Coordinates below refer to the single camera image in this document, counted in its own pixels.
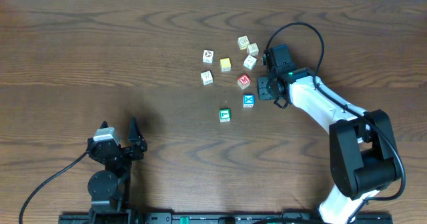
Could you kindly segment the green block letter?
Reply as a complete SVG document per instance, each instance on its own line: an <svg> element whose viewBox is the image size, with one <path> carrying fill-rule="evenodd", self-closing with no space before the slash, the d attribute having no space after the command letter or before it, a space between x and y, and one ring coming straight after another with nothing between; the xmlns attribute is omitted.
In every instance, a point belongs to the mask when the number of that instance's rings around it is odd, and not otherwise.
<svg viewBox="0 0 427 224"><path fill-rule="evenodd" d="M219 110L220 122L230 122L231 121L231 112L229 109L220 109Z"/></svg>

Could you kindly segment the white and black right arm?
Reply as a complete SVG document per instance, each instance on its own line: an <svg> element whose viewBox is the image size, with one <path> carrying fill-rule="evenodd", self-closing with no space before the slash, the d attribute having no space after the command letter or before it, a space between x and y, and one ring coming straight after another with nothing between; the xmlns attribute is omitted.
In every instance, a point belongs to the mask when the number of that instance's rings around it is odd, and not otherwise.
<svg viewBox="0 0 427 224"><path fill-rule="evenodd" d="M391 183L405 184L389 116L382 110L357 107L331 89L309 69L257 80L261 100L283 99L305 111L329 135L330 171L334 187L318 213L326 223L350 223L363 205Z"/></svg>

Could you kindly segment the blue block letter X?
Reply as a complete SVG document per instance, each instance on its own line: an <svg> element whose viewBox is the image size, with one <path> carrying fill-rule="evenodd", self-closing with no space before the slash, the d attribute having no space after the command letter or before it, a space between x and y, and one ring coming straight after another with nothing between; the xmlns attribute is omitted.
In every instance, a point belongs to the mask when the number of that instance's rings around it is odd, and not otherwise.
<svg viewBox="0 0 427 224"><path fill-rule="evenodd" d="M254 95L243 96L243 108L251 108L254 106L254 103L255 103Z"/></svg>

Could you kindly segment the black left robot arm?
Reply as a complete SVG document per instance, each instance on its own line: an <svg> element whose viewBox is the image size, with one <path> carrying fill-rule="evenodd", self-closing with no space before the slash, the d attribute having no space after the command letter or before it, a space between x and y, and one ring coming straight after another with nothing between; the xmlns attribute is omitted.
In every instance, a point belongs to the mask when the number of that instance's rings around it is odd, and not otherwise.
<svg viewBox="0 0 427 224"><path fill-rule="evenodd" d="M134 117L130 120L128 141L131 145L122 147L116 130L105 121L87 140L89 157L104 166L88 182L95 212L118 213L129 209L131 166L134 161L142 160L147 151L147 142Z"/></svg>

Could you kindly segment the red block letter M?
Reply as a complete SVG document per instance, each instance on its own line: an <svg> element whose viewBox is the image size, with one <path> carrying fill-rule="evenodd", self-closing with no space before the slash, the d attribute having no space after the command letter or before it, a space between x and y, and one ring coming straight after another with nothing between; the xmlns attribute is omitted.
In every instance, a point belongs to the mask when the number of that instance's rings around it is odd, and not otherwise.
<svg viewBox="0 0 427 224"><path fill-rule="evenodd" d="M245 89L250 86L251 79L247 74L243 74L242 76L238 77L237 84L241 89Z"/></svg>

